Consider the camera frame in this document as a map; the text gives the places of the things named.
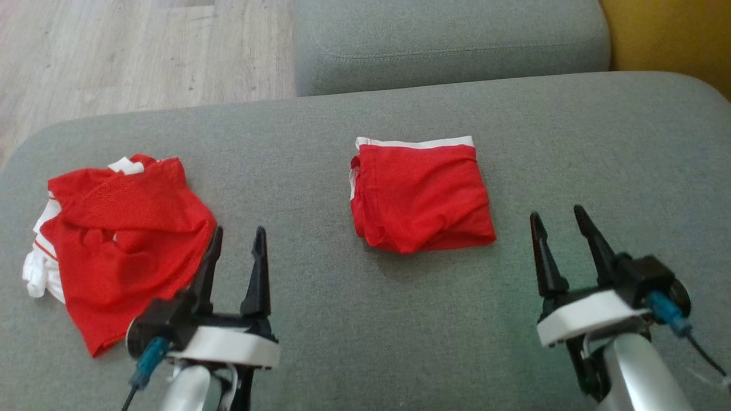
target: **gray couch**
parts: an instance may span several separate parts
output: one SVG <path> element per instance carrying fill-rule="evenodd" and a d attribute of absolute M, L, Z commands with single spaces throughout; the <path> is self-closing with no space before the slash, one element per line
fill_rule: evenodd
<path fill-rule="evenodd" d="M 472 135 L 498 241 L 399 256 L 367 247 L 349 210 L 358 135 Z M 590 410 L 563 348 L 543 349 L 529 214 L 542 213 L 572 285 L 591 256 L 582 203 L 617 249 L 658 255 L 694 298 L 698 338 L 731 363 L 726 250 L 731 105 L 698 80 L 603 72 L 445 84 L 287 101 L 86 118 L 24 143 L 0 176 L 3 410 L 118 410 L 134 363 L 98 360 L 64 308 L 19 279 L 45 182 L 124 155 L 180 157 L 225 227 L 213 287 L 235 312 L 257 225 L 268 229 L 281 366 L 256 375 L 255 410 Z M 697 410 L 727 394 L 667 329 L 654 343 Z M 154 410 L 169 369 L 133 410 Z"/>
<path fill-rule="evenodd" d="M 605 71 L 597 0 L 297 0 L 297 93 Z"/>

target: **wooden floor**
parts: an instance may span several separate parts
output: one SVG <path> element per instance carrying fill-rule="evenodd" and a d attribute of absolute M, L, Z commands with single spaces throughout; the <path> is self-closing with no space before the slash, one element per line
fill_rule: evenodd
<path fill-rule="evenodd" d="M 59 121 L 294 95 L 292 0 L 0 0 L 0 170 Z"/>

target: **red garment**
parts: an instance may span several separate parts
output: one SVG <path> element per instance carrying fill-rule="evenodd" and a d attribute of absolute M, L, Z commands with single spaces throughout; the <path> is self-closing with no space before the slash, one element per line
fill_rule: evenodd
<path fill-rule="evenodd" d="M 56 248 L 66 307 L 92 357 L 123 339 L 152 298 L 188 286 L 216 226 L 179 159 L 131 160 L 145 170 L 84 169 L 48 181 L 61 213 L 41 233 Z"/>
<path fill-rule="evenodd" d="M 471 137 L 425 143 L 359 137 L 351 161 L 355 232 L 401 254 L 493 243 L 488 191 Z"/>

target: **clothing pile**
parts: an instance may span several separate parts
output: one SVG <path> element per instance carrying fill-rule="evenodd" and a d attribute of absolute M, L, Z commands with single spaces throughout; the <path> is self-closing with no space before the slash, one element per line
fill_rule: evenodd
<path fill-rule="evenodd" d="M 153 298 L 188 286 L 216 220 L 177 158 L 125 157 L 52 178 L 48 191 L 23 279 L 29 295 L 48 289 L 66 304 L 97 357 Z"/>

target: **folded red shorts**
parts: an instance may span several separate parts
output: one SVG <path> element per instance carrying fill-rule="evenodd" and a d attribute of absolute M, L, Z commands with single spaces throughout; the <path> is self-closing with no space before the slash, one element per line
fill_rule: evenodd
<path fill-rule="evenodd" d="M 350 208 L 368 245 L 409 254 L 497 239 L 471 136 L 424 143 L 358 137 L 355 145 Z"/>

